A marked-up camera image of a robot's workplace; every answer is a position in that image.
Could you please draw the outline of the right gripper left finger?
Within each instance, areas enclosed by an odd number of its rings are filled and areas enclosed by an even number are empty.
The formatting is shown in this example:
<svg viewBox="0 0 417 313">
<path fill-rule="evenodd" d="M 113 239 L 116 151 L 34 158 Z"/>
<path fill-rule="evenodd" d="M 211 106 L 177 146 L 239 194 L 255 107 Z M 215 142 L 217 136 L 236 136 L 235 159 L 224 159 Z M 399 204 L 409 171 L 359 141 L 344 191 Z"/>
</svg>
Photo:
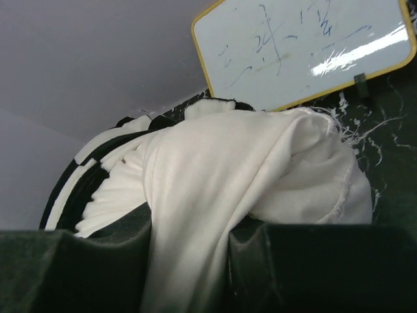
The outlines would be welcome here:
<svg viewBox="0 0 417 313">
<path fill-rule="evenodd" d="M 86 239 L 1 232 L 1 311 L 139 312 L 150 236 L 147 204 Z"/>
</svg>

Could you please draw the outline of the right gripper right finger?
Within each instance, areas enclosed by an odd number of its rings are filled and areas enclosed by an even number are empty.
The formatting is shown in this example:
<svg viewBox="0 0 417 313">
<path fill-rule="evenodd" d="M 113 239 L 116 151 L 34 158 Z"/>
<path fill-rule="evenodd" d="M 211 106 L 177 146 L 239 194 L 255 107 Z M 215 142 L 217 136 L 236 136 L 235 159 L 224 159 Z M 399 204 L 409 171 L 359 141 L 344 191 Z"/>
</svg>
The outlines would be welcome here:
<svg viewBox="0 0 417 313">
<path fill-rule="evenodd" d="M 395 227 L 245 218 L 227 274 L 230 312 L 416 311 L 416 240 Z"/>
</svg>

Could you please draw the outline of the black white checkered pillowcase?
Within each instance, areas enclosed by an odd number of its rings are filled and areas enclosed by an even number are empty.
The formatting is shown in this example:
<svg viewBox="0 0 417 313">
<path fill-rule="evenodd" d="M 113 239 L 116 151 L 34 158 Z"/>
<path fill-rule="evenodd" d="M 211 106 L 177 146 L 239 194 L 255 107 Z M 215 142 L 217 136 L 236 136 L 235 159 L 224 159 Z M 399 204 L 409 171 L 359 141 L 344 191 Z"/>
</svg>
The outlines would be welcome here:
<svg viewBox="0 0 417 313">
<path fill-rule="evenodd" d="M 140 137 L 172 127 L 185 119 L 233 110 L 255 109 L 236 100 L 195 97 L 184 103 L 181 117 L 173 117 L 173 112 L 169 111 L 153 118 L 143 115 L 136 119 L 121 119 L 115 127 L 91 139 L 66 167 L 48 198 L 39 229 L 74 233 L 85 206 L 92 201 L 93 193 Z"/>
</svg>

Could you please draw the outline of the white pillow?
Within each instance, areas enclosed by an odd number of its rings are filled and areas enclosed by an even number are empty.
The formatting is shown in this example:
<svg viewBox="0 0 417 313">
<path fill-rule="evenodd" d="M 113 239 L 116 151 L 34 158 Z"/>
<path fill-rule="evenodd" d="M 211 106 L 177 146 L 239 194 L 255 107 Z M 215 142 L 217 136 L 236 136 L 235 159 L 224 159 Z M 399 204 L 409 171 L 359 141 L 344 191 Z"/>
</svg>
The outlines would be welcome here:
<svg viewBox="0 0 417 313">
<path fill-rule="evenodd" d="M 147 204 L 152 233 L 142 312 L 214 312 L 229 232 L 278 224 L 369 224 L 369 181 L 334 120 L 306 108 L 234 110 L 134 141 L 76 224 L 89 237 Z"/>
</svg>

